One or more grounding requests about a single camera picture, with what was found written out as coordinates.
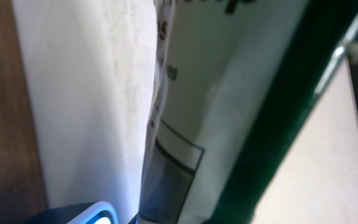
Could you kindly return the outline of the green 3M gloves package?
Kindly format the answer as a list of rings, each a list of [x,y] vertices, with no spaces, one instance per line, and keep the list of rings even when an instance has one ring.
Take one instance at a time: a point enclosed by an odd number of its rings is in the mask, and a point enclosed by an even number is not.
[[[134,223],[249,223],[358,36],[355,0],[156,1]]]

